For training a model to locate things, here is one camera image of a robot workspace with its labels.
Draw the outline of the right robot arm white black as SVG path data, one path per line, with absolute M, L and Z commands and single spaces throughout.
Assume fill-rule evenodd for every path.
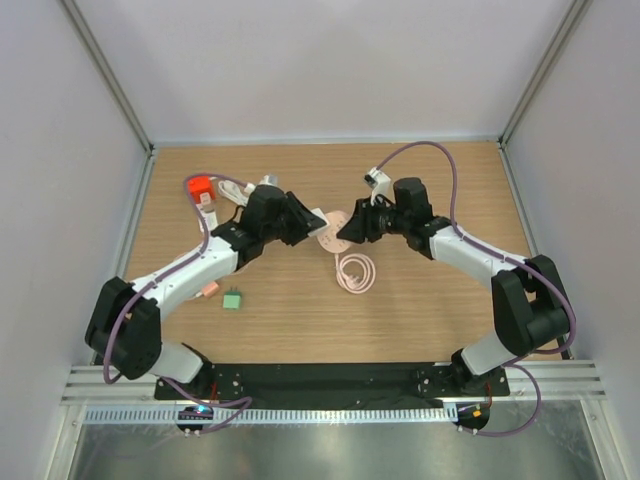
M 371 195 L 356 201 L 338 239 L 362 244 L 400 235 L 411 250 L 462 271 L 491 294 L 492 331 L 451 357 L 450 382 L 457 393 L 475 395 L 499 368 L 543 353 L 544 345 L 560 337 L 574 338 L 575 314 L 550 258 L 511 256 L 452 218 L 435 215 L 416 177 L 391 181 L 373 169 L 364 181 Z

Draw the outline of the pink round socket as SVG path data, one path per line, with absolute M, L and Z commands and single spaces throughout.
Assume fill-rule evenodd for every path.
M 319 245 L 331 254 L 342 254 L 349 250 L 354 243 L 340 239 L 337 234 L 346 225 L 350 216 L 343 211 L 334 210 L 325 214 L 327 227 L 317 236 Z

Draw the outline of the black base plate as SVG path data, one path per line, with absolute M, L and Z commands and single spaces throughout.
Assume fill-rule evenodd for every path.
M 510 388 L 501 368 L 464 379 L 448 363 L 218 364 L 192 394 L 222 402 L 249 396 L 253 409 L 400 410 L 507 397 Z

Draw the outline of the red cube socket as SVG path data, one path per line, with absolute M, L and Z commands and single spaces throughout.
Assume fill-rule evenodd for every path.
M 215 199 L 215 191 L 209 176 L 199 175 L 187 180 L 187 191 L 196 204 L 202 202 L 202 196 L 207 195 L 210 200 Z

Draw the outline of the white charger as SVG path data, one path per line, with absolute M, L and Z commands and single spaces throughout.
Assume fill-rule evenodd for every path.
M 329 227 L 329 221 L 325 213 L 320 208 L 314 208 L 311 210 L 314 219 L 311 222 L 311 230 L 308 233 L 309 237 L 315 237 L 323 233 Z

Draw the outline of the pink usb charger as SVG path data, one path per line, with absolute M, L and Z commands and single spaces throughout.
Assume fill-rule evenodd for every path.
M 215 295 L 220 290 L 220 285 L 217 282 L 212 282 L 205 287 L 203 287 L 198 296 L 204 298 L 210 298 Z

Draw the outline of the green usb charger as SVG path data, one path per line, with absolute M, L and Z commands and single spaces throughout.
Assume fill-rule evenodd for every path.
M 243 295 L 237 289 L 227 290 L 222 297 L 222 308 L 224 310 L 236 311 L 242 307 Z

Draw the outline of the white green power strip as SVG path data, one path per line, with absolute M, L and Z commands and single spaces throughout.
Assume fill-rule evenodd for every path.
M 218 222 L 218 217 L 215 210 L 211 212 L 202 211 L 202 215 L 205 220 L 206 228 L 208 231 L 213 231 L 218 227 L 219 222 Z

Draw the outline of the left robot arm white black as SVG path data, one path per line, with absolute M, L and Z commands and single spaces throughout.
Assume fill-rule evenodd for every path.
M 200 400 L 212 386 L 205 359 L 185 345 L 163 341 L 162 321 L 206 285 L 255 260 L 268 243 L 295 246 L 326 225 L 320 210 L 308 209 L 293 193 L 259 185 L 240 217 L 205 231 L 198 247 L 132 282 L 119 277 L 107 281 L 85 342 L 106 367 L 127 379 L 145 374 L 170 378 L 188 399 Z

